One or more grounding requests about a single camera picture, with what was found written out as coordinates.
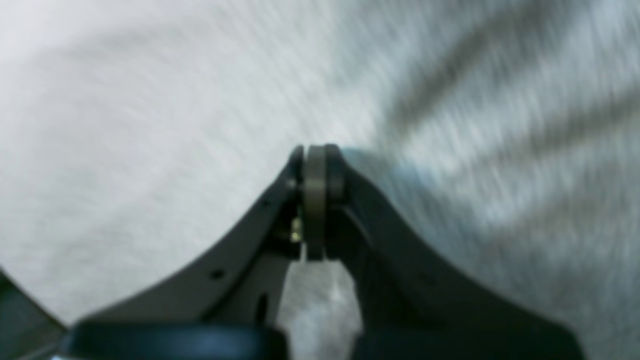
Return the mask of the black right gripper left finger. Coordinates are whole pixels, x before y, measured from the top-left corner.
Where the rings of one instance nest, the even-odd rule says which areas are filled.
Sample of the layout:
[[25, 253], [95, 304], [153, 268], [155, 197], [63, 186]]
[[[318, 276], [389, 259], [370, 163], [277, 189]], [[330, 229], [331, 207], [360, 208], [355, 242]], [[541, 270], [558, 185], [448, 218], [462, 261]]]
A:
[[323, 257], [327, 150], [298, 146], [240, 221], [159, 284], [76, 323], [69, 360], [288, 360], [275, 326], [295, 260]]

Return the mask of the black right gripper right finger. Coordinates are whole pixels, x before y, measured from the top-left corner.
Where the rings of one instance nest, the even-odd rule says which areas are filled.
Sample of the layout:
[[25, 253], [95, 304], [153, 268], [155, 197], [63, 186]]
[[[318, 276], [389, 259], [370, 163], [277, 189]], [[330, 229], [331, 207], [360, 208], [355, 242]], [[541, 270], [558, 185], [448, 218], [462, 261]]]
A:
[[431, 249], [327, 145], [327, 257], [352, 276], [354, 360], [583, 360], [570, 330], [490, 291]]

